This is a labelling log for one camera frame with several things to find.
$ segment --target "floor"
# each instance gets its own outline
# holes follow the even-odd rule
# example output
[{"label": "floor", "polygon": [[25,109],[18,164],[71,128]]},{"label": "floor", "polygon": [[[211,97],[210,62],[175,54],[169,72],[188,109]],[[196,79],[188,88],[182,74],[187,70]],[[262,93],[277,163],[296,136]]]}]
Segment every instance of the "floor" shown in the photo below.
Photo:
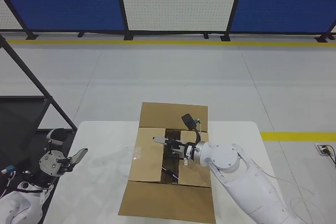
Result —
[{"label": "floor", "polygon": [[[39,38],[75,37],[46,34]],[[271,38],[236,36],[232,40]],[[315,42],[311,37],[274,37],[274,41]],[[139,120],[141,103],[150,101],[207,105],[211,121],[251,120],[262,132],[336,132],[336,48],[12,46],[76,125],[85,120]],[[1,50],[0,95],[39,94]],[[53,108],[40,126],[68,127]],[[322,143],[336,150],[336,142]],[[318,155],[314,142],[265,142],[265,147],[276,177],[303,187],[279,181],[286,205],[291,202],[306,223],[336,223],[336,173],[330,159]]]}]

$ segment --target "yellow floor line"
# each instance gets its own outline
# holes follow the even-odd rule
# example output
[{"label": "yellow floor line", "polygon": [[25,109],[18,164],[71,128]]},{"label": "yellow floor line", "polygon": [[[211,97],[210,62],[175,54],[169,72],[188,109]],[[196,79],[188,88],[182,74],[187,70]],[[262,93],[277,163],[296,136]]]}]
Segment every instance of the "yellow floor line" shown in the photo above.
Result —
[{"label": "yellow floor line", "polygon": [[336,132],[260,132],[264,141],[336,142]]},{"label": "yellow floor line", "polygon": [[196,40],[7,40],[10,44],[123,44],[123,45],[233,45],[233,46],[322,46],[336,47],[336,43],[263,42],[263,41],[196,41]]}]

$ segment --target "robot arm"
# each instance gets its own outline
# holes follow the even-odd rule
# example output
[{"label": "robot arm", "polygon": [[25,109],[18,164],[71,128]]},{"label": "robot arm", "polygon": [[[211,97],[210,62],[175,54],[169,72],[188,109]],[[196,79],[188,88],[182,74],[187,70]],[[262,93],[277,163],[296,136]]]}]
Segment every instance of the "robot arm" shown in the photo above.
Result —
[{"label": "robot arm", "polygon": [[[193,129],[192,122],[195,121],[191,117],[187,119],[186,115],[184,117],[186,126]],[[170,145],[173,153],[179,155],[179,158],[190,158],[202,166],[208,166],[236,204],[257,224],[300,223],[289,214],[274,186],[259,166],[239,146],[220,146],[209,142],[184,143],[159,137],[155,137],[154,141]],[[222,172],[231,174],[237,171],[240,160],[246,164],[246,171],[235,180],[228,181]]]},{"label": "robot arm", "polygon": [[42,205],[50,196],[55,180],[65,172],[71,172],[88,151],[83,148],[74,156],[66,158],[61,152],[66,138],[64,129],[54,129],[48,134],[46,154],[39,161],[38,172],[20,172],[12,165],[1,171],[3,175],[15,171],[24,181],[0,199],[0,224],[37,224],[41,220]]}]

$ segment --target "cardboard box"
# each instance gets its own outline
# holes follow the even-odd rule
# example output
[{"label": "cardboard box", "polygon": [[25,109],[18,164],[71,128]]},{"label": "cardboard box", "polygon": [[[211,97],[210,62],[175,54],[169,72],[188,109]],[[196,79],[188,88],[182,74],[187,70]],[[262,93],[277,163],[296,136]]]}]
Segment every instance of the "cardboard box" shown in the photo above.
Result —
[{"label": "cardboard box", "polygon": [[[167,157],[154,136],[195,142],[181,117],[189,113],[202,123],[202,141],[208,141],[208,108],[179,104],[142,104],[136,146],[141,158],[132,160],[119,215],[215,223],[210,171],[193,161]],[[162,167],[174,173],[178,180]]]}]

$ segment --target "electrical outlet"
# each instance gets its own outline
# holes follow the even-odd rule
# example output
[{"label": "electrical outlet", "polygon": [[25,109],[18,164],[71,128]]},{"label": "electrical outlet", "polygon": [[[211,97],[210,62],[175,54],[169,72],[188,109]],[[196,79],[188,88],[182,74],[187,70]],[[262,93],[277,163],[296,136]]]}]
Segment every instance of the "electrical outlet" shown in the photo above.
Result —
[{"label": "electrical outlet", "polygon": [[331,152],[331,150],[325,144],[315,143],[315,147],[320,156],[328,156],[327,153],[323,152],[323,150],[329,150]]}]

